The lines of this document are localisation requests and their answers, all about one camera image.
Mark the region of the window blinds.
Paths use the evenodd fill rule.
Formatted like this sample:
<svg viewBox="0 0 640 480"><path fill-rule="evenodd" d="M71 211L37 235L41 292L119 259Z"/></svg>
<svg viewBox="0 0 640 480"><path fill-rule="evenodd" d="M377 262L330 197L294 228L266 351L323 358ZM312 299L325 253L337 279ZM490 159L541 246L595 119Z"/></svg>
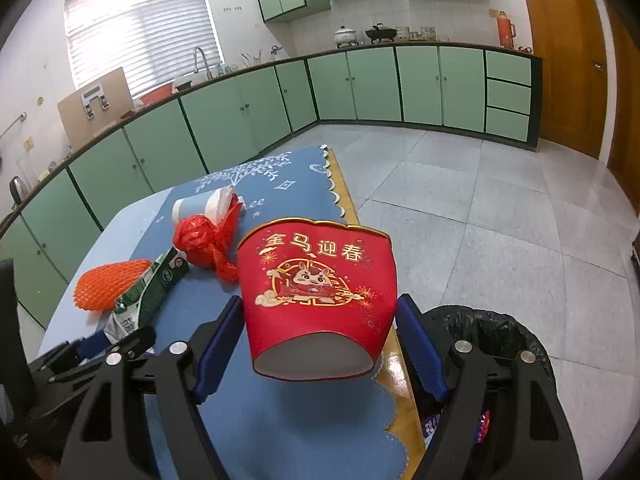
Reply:
<svg viewBox="0 0 640 480"><path fill-rule="evenodd" d="M194 51L224 62L208 0L64 0L70 72L80 88L120 68L143 96L194 71Z"/></svg>

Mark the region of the white pot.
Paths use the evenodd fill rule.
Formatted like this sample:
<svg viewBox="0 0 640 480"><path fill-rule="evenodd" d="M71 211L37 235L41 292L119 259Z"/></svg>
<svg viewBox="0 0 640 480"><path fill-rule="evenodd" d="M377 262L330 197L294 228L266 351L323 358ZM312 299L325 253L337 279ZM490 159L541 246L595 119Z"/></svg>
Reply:
<svg viewBox="0 0 640 480"><path fill-rule="evenodd" d="M337 49L357 47L359 44L356 30L346 26L341 26L333 33L333 40Z"/></svg>

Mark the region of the blue paper cup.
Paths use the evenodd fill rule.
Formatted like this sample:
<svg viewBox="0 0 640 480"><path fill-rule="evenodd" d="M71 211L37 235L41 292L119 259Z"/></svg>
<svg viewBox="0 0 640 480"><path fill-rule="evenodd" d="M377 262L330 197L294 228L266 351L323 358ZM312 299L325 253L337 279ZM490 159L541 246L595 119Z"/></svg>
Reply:
<svg viewBox="0 0 640 480"><path fill-rule="evenodd" d="M213 224L219 224L231 207L234 187L226 185L213 191L198 193L176 200L171 209L171 220L176 226L181 220L200 214Z"/></svg>

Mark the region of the cardboard box with scale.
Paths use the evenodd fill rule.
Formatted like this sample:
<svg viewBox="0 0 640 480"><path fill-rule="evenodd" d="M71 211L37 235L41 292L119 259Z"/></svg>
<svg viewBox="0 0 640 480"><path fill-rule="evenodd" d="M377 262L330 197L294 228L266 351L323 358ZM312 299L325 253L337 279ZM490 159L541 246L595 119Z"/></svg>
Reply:
<svg viewBox="0 0 640 480"><path fill-rule="evenodd" d="M58 114L74 151L80 150L133 110L134 100L121 67L58 102Z"/></svg>

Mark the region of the red basin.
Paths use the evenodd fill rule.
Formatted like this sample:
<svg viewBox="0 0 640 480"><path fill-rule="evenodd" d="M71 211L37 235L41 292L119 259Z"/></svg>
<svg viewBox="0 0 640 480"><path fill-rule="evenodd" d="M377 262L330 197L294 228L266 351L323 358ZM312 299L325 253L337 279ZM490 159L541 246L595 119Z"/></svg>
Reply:
<svg viewBox="0 0 640 480"><path fill-rule="evenodd" d="M144 105L150 105L158 101L163 101L163 99L167 99L170 96L172 96L172 83L168 82L140 96L140 101Z"/></svg>

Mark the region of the orange foam net sleeve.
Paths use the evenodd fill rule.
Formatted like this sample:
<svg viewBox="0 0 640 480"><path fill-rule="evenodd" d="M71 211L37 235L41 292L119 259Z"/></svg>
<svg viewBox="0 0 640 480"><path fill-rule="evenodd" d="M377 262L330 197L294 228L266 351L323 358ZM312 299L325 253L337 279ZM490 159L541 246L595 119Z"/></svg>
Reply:
<svg viewBox="0 0 640 480"><path fill-rule="evenodd" d="M73 293L74 305L85 311L111 311L115 301L149 270L149 259L107 263L79 278Z"/></svg>

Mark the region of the wooden door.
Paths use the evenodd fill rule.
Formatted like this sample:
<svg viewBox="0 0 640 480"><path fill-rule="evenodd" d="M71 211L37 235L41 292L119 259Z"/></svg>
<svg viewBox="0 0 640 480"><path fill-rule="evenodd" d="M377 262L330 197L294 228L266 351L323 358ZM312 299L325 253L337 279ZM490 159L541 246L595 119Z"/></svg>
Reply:
<svg viewBox="0 0 640 480"><path fill-rule="evenodd" d="M526 0L542 58L540 136L593 158L603 138L608 75L596 0Z"/></svg>
<svg viewBox="0 0 640 480"><path fill-rule="evenodd" d="M609 4L616 63L616 116L608 169L639 208L639 48Z"/></svg>

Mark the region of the crushed milk carton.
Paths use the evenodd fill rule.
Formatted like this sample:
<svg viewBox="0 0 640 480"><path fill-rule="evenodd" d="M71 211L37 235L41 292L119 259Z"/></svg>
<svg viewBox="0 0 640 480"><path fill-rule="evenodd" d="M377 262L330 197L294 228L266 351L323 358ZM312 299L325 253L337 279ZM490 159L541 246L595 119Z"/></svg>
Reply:
<svg viewBox="0 0 640 480"><path fill-rule="evenodd" d="M139 328L151 326L169 293L188 272L189 265L176 248L160 255L115 300L115 309L103 327L108 341L116 344Z"/></svg>

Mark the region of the orange thermos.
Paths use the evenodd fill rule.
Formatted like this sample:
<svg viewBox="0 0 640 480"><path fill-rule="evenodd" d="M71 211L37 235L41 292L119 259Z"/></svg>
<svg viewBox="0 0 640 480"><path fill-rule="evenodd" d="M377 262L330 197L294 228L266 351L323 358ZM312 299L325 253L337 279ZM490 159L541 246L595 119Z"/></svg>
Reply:
<svg viewBox="0 0 640 480"><path fill-rule="evenodd" d="M498 12L496 21L500 46L508 50L514 50L514 38L516 37L515 25L504 11Z"/></svg>

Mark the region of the red plastic bag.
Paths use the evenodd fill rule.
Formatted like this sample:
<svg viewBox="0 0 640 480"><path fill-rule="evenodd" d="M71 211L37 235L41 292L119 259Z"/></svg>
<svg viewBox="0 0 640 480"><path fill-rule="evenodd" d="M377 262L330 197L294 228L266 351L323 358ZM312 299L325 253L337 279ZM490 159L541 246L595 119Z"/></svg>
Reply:
<svg viewBox="0 0 640 480"><path fill-rule="evenodd" d="M206 214L180 219L172 244L194 266L212 270L221 281L235 283L239 281L239 270L230 259L230 252L241 211L239 197L231 192L226 210L217 220L209 219Z"/></svg>

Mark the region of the electric kettle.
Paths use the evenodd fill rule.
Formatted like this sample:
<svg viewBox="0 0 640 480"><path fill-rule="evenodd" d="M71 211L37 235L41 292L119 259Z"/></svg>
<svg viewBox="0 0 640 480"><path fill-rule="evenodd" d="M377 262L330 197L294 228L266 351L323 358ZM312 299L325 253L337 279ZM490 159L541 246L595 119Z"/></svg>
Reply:
<svg viewBox="0 0 640 480"><path fill-rule="evenodd" d="M15 176L10 180L9 190L16 206L21 205L29 194L28 185L19 176Z"/></svg>

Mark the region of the red paper cup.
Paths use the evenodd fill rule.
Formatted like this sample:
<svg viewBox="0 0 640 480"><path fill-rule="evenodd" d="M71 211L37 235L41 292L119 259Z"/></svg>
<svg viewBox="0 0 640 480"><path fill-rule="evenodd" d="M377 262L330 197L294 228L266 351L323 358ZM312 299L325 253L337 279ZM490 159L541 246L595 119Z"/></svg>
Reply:
<svg viewBox="0 0 640 480"><path fill-rule="evenodd" d="M286 382L374 369L395 316L390 237L358 224L281 218L238 245L254 371Z"/></svg>

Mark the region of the black wok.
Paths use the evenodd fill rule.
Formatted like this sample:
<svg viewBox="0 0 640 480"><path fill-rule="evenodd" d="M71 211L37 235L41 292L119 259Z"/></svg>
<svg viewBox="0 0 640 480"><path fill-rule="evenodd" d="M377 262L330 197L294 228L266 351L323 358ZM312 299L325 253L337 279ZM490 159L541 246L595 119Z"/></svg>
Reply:
<svg viewBox="0 0 640 480"><path fill-rule="evenodd" d="M364 33L370 39L371 44L382 44L382 42L393 42L397 37L398 31L396 28L378 23L372 25Z"/></svg>

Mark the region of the green lower cabinets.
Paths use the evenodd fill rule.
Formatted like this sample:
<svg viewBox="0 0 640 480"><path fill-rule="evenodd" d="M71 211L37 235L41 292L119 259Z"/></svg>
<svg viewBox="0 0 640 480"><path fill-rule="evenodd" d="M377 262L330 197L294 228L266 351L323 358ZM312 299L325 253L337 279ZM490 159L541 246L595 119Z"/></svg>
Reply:
<svg viewBox="0 0 640 480"><path fill-rule="evenodd" d="M468 44L378 44L222 76L145 107L56 168L2 223L17 299L47 326L126 206L248 162L319 122L399 122L522 148L538 142L538 56Z"/></svg>

